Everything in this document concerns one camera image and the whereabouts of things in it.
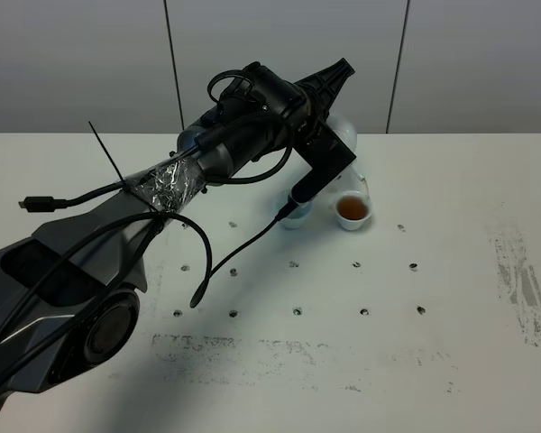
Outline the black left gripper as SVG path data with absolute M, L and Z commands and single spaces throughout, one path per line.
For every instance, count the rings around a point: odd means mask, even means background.
M 325 121 L 345 81 L 355 73 L 350 63 L 341 58 L 333 65 L 300 79 L 293 88 L 297 91 L 292 110 L 292 131 L 295 144 L 313 140 Z

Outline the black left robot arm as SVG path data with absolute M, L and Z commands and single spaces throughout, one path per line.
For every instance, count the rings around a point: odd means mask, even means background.
M 147 289 L 143 256 L 171 222 L 196 223 L 183 208 L 209 187 L 250 185 L 275 169 L 240 177 L 247 163 L 292 153 L 308 173 L 275 215 L 281 221 L 336 179 L 355 155 L 329 126 L 330 108 L 353 74 L 347 60 L 296 82 L 254 62 L 219 73 L 225 89 L 179 136 L 166 161 L 78 198 L 28 197 L 50 213 L 100 204 L 41 225 L 0 250 L 0 411 L 15 392 L 40 393 L 116 355 L 132 335 Z

